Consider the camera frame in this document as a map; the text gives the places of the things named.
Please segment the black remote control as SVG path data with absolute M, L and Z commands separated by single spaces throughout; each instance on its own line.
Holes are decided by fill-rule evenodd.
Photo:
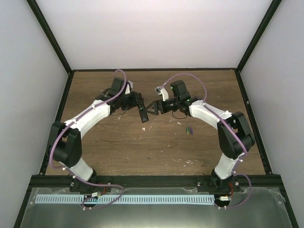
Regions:
M 145 123 L 145 122 L 149 121 L 144 103 L 141 102 L 137 106 L 138 106 L 138 111 L 139 111 L 139 114 L 140 114 L 141 122 Z

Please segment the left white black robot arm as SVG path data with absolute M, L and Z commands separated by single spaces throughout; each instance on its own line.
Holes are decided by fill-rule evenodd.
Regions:
M 53 167 L 53 161 L 58 162 L 60 168 L 68 169 L 81 180 L 80 186 L 85 191 L 93 191 L 97 186 L 96 171 L 82 157 L 82 138 L 117 109 L 127 111 L 142 101 L 141 94 L 133 91 L 131 81 L 114 78 L 111 87 L 81 113 L 63 123 L 56 121 L 52 124 L 48 139 L 49 165 Z

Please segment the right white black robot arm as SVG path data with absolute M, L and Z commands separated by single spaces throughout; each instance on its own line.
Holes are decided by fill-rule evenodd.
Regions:
M 156 87 L 156 93 L 162 98 L 152 102 L 150 107 L 153 110 L 147 112 L 158 115 L 181 111 L 186 116 L 197 118 L 217 130 L 222 155 L 211 172 L 210 182 L 214 190 L 223 191 L 236 173 L 237 165 L 255 144 L 245 115 L 242 112 L 220 110 L 207 104 L 202 98 L 192 97 L 182 80 L 171 83 L 171 89 L 173 98 L 169 97 L 163 86 Z

